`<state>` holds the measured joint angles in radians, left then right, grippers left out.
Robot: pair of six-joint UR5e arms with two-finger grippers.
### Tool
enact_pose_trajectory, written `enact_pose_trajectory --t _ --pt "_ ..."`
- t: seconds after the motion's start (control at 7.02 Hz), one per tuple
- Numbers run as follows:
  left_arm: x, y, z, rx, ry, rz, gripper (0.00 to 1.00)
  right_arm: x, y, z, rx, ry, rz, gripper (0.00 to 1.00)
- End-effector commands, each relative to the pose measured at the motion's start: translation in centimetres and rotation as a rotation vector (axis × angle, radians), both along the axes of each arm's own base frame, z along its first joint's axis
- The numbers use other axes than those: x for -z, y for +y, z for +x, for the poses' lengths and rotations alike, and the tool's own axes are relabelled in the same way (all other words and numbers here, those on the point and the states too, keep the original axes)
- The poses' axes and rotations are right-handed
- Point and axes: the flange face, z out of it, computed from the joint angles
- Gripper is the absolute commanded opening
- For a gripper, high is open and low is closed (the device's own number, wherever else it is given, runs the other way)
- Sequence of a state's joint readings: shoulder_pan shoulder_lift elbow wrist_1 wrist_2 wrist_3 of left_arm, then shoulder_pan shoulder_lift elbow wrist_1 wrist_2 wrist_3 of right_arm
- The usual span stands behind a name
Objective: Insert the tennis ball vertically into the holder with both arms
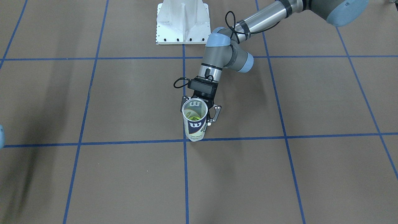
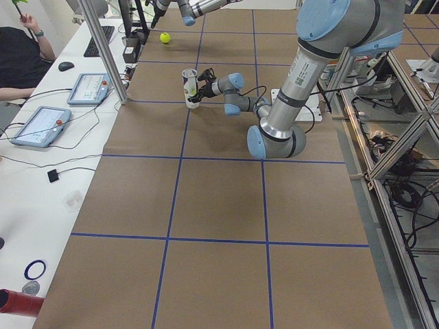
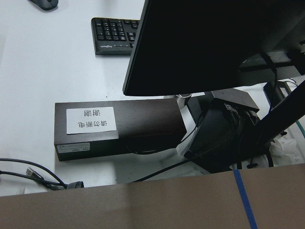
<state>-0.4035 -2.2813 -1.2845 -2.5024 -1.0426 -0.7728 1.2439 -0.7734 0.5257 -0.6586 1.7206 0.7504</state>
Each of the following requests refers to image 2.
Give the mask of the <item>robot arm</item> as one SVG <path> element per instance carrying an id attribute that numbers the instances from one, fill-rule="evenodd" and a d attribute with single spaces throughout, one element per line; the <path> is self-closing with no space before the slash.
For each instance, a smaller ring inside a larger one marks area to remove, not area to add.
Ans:
<path id="1" fill-rule="evenodd" d="M 244 79 L 239 73 L 221 79 L 203 73 L 206 84 L 189 101 L 223 95 L 227 115 L 255 113 L 259 123 L 247 134 L 253 158 L 296 156 L 306 145 L 296 117 L 328 63 L 345 48 L 353 56 L 372 56 L 398 47 L 404 14 L 404 1 L 306 1 L 297 16 L 298 51 L 273 104 L 240 95 Z"/>
<path id="2" fill-rule="evenodd" d="M 151 22 L 150 27 L 154 29 L 159 19 L 165 16 L 170 4 L 173 3 L 171 0 L 158 0 L 152 1 L 154 8 L 154 18 Z M 195 24 L 197 18 L 204 16 L 210 12 L 216 11 L 224 6 L 237 3 L 237 1 L 231 0 L 204 0 L 198 1 L 194 4 L 190 4 L 186 0 L 177 0 L 175 3 L 178 4 L 182 21 L 186 26 L 192 26 Z"/>

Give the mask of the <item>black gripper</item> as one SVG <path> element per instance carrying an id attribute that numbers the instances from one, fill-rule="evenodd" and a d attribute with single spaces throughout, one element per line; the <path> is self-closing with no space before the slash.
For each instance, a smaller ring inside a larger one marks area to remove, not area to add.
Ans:
<path id="1" fill-rule="evenodd" d="M 165 5 L 161 2 L 154 2 L 154 18 L 151 22 L 151 28 L 155 28 L 158 23 L 158 17 L 165 15 Z"/>
<path id="2" fill-rule="evenodd" d="M 215 96 L 215 93 L 213 92 L 212 84 L 212 82 L 208 82 L 205 85 L 199 87 L 197 96 L 192 96 L 188 98 L 187 101 L 190 103 L 200 103 L 204 97 L 213 98 Z"/>

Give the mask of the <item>person's hand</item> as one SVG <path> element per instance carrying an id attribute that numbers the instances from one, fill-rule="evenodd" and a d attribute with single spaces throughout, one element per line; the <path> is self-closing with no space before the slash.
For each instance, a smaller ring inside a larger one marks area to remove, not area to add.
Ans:
<path id="1" fill-rule="evenodd" d="M 37 20 L 30 14 L 22 14 L 20 17 L 20 21 L 22 26 L 30 29 L 35 37 L 41 37 L 44 35 L 44 32 L 40 28 Z"/>

